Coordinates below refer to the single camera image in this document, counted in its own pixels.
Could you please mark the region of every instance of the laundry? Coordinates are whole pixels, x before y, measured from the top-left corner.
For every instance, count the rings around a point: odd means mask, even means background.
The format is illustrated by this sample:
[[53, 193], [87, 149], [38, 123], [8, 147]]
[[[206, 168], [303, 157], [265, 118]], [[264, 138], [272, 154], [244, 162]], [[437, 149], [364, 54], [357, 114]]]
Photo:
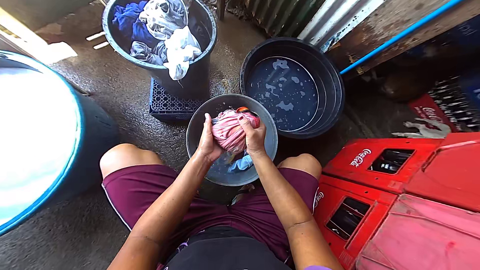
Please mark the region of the laundry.
[[168, 68], [168, 74], [172, 80], [180, 80], [187, 74], [190, 66], [189, 61], [194, 60], [200, 54], [200, 44], [192, 35], [188, 26], [176, 29], [172, 36], [165, 40], [167, 47], [167, 60], [164, 66]]
[[164, 61], [167, 60], [166, 51], [163, 41], [160, 41], [153, 50], [143, 42], [134, 41], [132, 42], [130, 55], [149, 64], [163, 65]]
[[140, 1], [140, 3], [130, 3], [125, 7], [115, 6], [115, 13], [113, 15], [113, 25], [118, 28], [123, 37], [128, 39], [128, 42], [141, 41], [148, 47], [154, 48], [159, 42], [142, 21], [138, 18], [143, 11], [147, 1]]
[[178, 81], [187, 74], [190, 61], [202, 54], [187, 25], [190, 3], [150, 0], [116, 6], [113, 25], [131, 42], [131, 56], [164, 65], [172, 80]]
[[139, 15], [156, 39], [168, 39], [175, 29], [188, 25], [188, 12], [182, 0], [150, 0]]
[[246, 155], [243, 158], [236, 160], [229, 168], [228, 172], [244, 171], [253, 165], [253, 160], [250, 155]]
[[245, 143], [245, 132], [243, 131], [239, 118], [243, 116], [250, 121], [253, 128], [260, 126], [260, 118], [250, 112], [237, 113], [235, 110], [226, 110], [212, 119], [212, 134], [218, 144], [232, 154], [241, 153], [247, 148]]

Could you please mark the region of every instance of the maroon shorts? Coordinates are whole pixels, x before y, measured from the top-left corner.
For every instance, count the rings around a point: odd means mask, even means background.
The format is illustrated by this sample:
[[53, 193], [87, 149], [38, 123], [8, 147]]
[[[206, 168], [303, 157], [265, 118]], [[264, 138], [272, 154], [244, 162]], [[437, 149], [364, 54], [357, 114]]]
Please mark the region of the maroon shorts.
[[[280, 168], [279, 171], [313, 210], [318, 187], [315, 177], [295, 169]], [[113, 208], [131, 230], [176, 177], [177, 173], [164, 165], [138, 165], [109, 174], [102, 185]], [[215, 226], [230, 226], [247, 233], [266, 244], [279, 260], [288, 258], [287, 234], [262, 187], [255, 188], [232, 206], [193, 198], [183, 221], [171, 236], [167, 252], [173, 252], [191, 235]]]

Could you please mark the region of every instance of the wet concrete floor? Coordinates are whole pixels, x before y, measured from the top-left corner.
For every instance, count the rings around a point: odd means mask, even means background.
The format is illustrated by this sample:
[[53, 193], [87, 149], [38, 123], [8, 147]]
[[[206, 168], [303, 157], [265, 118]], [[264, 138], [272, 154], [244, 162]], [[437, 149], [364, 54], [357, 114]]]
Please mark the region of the wet concrete floor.
[[[186, 124], [162, 123], [150, 116], [148, 73], [123, 59], [110, 46], [93, 49], [105, 41], [104, 37], [85, 40], [101, 31], [102, 9], [96, 2], [60, 20], [63, 33], [43, 31], [45, 39], [66, 41], [78, 53], [78, 57], [51, 67], [92, 94], [91, 98], [117, 121], [122, 142], [152, 150], [180, 171], [188, 160]], [[264, 37], [229, 13], [217, 25], [218, 41], [210, 61], [212, 95], [239, 93], [243, 59]], [[349, 139], [368, 134], [351, 117], [342, 114], [338, 123], [320, 137], [300, 141], [279, 138], [275, 162], [307, 152], [326, 164]], [[222, 189], [209, 182], [201, 188], [202, 196], [222, 203], [232, 198], [234, 192], [235, 188]], [[49, 206], [0, 237], [0, 269], [106, 269], [127, 234], [99, 182], [90, 191]]]

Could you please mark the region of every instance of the black bucket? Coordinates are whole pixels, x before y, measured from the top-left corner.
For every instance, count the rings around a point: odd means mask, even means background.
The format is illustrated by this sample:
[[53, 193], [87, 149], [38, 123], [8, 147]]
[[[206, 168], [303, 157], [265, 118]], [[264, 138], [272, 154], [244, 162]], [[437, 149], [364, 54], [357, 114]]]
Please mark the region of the black bucket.
[[[207, 102], [202, 104], [200, 108], [198, 108], [198, 110], [190, 119], [190, 123], [187, 128], [188, 156], [191, 158], [198, 148], [200, 137], [202, 135], [202, 130], [204, 128], [204, 114], [206, 112], [208, 112], [210, 116], [216, 117], [220, 112], [243, 106], [254, 111], [265, 124], [265, 151], [267, 152], [267, 155], [273, 160], [275, 158], [277, 150], [278, 135], [275, 123], [271, 115], [265, 109], [265, 107], [263, 107], [254, 99], [239, 94], [223, 94], [220, 96], [216, 96], [212, 99], [209, 99]], [[226, 186], [242, 186], [258, 179], [258, 174], [255, 166], [251, 166], [244, 171], [230, 173], [228, 172], [228, 168], [230, 167], [230, 165], [230, 163], [225, 163], [223, 158], [220, 157], [210, 167], [207, 172], [206, 178], [215, 184]]]
[[139, 3], [140, 0], [110, 0], [102, 16], [102, 26], [107, 41], [123, 58], [135, 65], [148, 70], [168, 93], [180, 98], [205, 99], [210, 96], [210, 53], [216, 43], [216, 23], [208, 7], [201, 0], [192, 0], [188, 9], [188, 27], [198, 40], [202, 54], [190, 61], [188, 72], [181, 80], [174, 81], [163, 65], [154, 65], [140, 61], [130, 56], [131, 43], [125, 40], [119, 30], [112, 25], [115, 6], [125, 7], [129, 3]]
[[[296, 73], [301, 69], [304, 77]], [[345, 101], [340, 74], [327, 57], [291, 37], [272, 38], [251, 50], [240, 70], [240, 89], [276, 118], [279, 134], [291, 138], [311, 138], [330, 129]]]

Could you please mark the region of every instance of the hand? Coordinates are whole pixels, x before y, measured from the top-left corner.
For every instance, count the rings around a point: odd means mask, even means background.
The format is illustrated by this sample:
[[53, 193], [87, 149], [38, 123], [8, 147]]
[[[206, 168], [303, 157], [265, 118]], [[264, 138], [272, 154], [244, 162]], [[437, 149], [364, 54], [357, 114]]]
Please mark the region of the hand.
[[266, 155], [265, 151], [265, 124], [260, 121], [258, 128], [253, 128], [250, 121], [245, 117], [239, 118], [240, 125], [247, 135], [247, 153], [251, 156]]
[[213, 141], [212, 117], [208, 113], [205, 114], [204, 130], [196, 152], [206, 158], [210, 163], [217, 160], [223, 153], [223, 149]]

